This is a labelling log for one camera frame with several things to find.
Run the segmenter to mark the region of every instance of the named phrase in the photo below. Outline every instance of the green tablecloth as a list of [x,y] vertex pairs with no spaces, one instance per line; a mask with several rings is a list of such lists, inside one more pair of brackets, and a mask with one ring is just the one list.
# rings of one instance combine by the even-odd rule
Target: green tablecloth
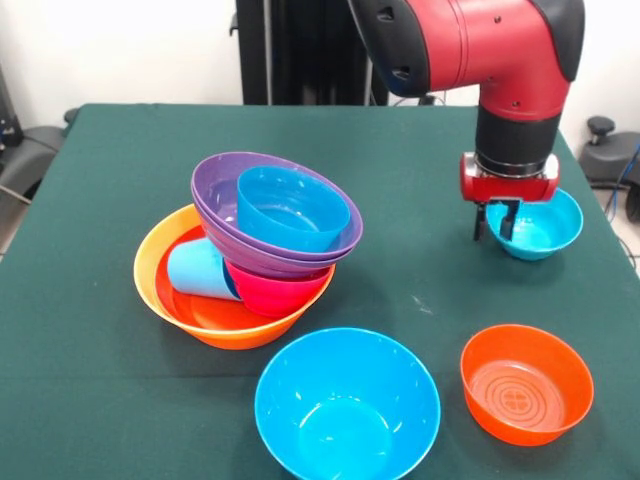
[[[471,241],[458,187],[473,148],[464,108],[87,106],[0,264],[0,473],[11,479],[289,478],[253,420],[258,376],[314,329],[393,336],[435,377],[438,439],[411,478],[640,478],[640,284],[564,142],[576,243],[527,264]],[[199,343],[151,313],[132,280],[148,230],[190,202],[196,163],[281,155],[359,205],[365,235],[282,339],[245,352]],[[590,365],[596,400],[555,443],[505,445],[464,404],[458,362],[476,331],[547,329]]]

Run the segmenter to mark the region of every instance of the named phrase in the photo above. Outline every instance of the plastic bowl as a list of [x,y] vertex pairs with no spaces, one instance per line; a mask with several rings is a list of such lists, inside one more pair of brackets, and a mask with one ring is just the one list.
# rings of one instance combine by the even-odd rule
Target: plastic bowl
[[593,403],[593,380],[582,358],[534,327],[482,330],[465,346],[460,371],[473,417],[513,445],[552,442],[580,423]]
[[265,243],[324,252],[349,219],[340,195],[306,173],[254,167],[238,177],[238,226]]
[[320,330],[284,347],[256,391],[256,423],[271,454],[302,479],[396,479],[433,445],[435,383],[389,337]]
[[202,219],[202,226],[205,229],[207,237],[218,250],[220,250],[222,255],[234,265],[238,265],[256,275],[271,278],[308,277],[316,274],[319,270],[334,265],[349,255],[349,252],[347,252],[341,257],[315,262],[282,258],[259,250],[238,238],[232,237],[217,224],[214,225],[207,222],[199,204],[196,203],[195,207]]
[[133,278],[140,297],[167,322],[218,348],[255,348],[282,336],[324,293],[334,269],[313,298],[296,312],[277,320],[257,315],[242,303],[187,295],[173,289],[167,274],[169,254],[176,245],[202,238],[204,232],[193,205],[158,223],[140,244]]
[[[238,228],[238,177],[245,170],[258,166],[284,167],[306,173],[330,186],[347,203],[351,216],[349,224],[326,252],[309,253],[288,250],[261,242]],[[322,175],[283,158],[251,152],[221,153],[206,158],[193,171],[191,194],[194,203],[199,204],[204,214],[203,219],[207,222],[217,224],[217,228],[230,237],[279,258],[305,262],[333,260],[331,263],[334,263],[336,258],[343,258],[353,250],[362,237],[362,216],[353,201]]]
[[330,268],[295,280],[266,278],[247,272],[228,260],[225,265],[245,306],[258,315],[283,317],[298,310],[315,295],[331,274]]
[[504,249],[521,260],[547,258],[573,243],[582,231],[580,206],[559,188],[549,202],[520,204],[511,241],[500,235],[500,224],[506,213],[506,205],[489,205],[487,222]]

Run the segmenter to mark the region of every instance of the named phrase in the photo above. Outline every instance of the cup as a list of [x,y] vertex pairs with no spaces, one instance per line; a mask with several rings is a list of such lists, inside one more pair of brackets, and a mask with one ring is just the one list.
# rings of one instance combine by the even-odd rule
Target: cup
[[181,293],[240,300],[222,254],[207,238],[176,246],[169,255],[167,273]]
[[238,226],[262,242],[326,252],[350,219],[344,198],[304,172],[267,166],[238,177]]

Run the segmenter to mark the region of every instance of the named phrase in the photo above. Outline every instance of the red bowl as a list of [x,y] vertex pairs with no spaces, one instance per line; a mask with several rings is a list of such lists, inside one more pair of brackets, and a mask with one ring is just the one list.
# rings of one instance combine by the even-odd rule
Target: red bowl
[[245,307],[265,317],[282,317],[298,310],[318,292],[331,268],[305,278],[275,279],[251,273],[229,260],[225,265]]

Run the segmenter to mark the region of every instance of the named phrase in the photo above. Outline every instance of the white wall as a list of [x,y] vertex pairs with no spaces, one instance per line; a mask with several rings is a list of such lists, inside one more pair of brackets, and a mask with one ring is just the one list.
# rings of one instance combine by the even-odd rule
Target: white wall
[[[640,3],[585,0],[579,78],[562,120],[578,152],[585,121],[640,130]],[[0,0],[0,63],[26,126],[86,102],[241,103],[234,0]],[[447,103],[477,101],[477,89]]]
[[0,0],[25,126],[86,102],[242,103],[234,0]]

